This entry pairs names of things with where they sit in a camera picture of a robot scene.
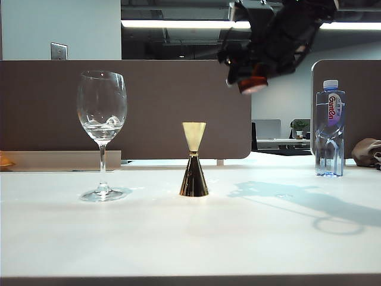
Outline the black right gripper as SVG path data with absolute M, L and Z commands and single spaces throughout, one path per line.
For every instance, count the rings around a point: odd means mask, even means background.
M 218 52 L 218 62 L 229 67 L 226 83 L 232 86 L 253 76 L 280 76 L 293 73 L 310 52 L 320 19 L 308 11 L 281 11 L 276 14 L 252 48 L 251 43 L 227 43 Z

